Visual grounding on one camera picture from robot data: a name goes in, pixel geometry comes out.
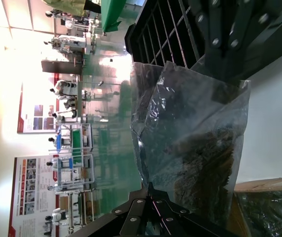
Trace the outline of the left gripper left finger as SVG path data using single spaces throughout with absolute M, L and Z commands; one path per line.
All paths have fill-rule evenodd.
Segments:
M 128 201 L 70 234 L 71 237 L 145 236 L 151 199 L 145 187 L 129 193 Z

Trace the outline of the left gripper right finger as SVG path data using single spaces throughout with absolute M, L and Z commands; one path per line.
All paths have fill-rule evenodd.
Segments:
M 145 217 L 162 237 L 230 237 L 231 232 L 172 202 L 152 183 L 147 188 Z

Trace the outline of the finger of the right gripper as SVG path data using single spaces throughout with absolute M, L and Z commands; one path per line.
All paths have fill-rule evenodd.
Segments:
M 203 62 L 208 75 L 225 79 L 223 14 L 225 0 L 191 0 L 190 6 L 205 45 Z
M 262 53 L 251 44 L 276 18 L 275 0 L 227 0 L 226 16 L 231 25 L 227 40 L 226 79 L 259 68 Z

